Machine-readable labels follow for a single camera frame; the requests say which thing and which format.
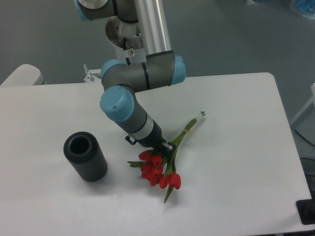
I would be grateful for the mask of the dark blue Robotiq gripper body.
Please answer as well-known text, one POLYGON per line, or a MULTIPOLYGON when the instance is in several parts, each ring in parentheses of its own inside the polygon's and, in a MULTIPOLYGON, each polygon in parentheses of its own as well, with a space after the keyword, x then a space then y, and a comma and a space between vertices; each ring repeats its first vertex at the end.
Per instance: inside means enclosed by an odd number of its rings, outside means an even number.
POLYGON ((166 151, 166 147, 163 145, 163 143, 166 143, 166 140, 162 137, 162 130, 155 121, 153 129, 149 135, 138 140, 138 143, 145 148, 153 148, 160 152, 166 151))

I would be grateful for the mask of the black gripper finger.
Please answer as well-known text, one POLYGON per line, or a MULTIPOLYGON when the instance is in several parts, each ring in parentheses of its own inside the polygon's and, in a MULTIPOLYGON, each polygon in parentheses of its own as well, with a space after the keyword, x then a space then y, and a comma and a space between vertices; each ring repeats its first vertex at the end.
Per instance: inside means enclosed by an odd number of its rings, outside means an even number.
POLYGON ((158 152, 166 157, 171 157, 175 151, 176 146, 172 142, 162 142, 158 147, 158 152))

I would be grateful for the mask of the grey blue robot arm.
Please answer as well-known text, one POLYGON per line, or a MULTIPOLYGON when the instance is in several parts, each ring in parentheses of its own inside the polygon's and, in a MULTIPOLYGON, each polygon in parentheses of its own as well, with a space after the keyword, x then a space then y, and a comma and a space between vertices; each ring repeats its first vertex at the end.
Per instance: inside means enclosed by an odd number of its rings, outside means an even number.
POLYGON ((164 3, 161 0, 76 0, 78 15, 86 21, 114 17, 117 36, 126 42, 139 38, 145 61, 112 59, 101 68, 104 89, 100 107, 109 119, 127 133, 130 144, 172 155, 176 144, 166 141, 159 125, 138 103, 136 93, 172 86, 186 78, 181 56, 173 53, 167 28, 164 3))

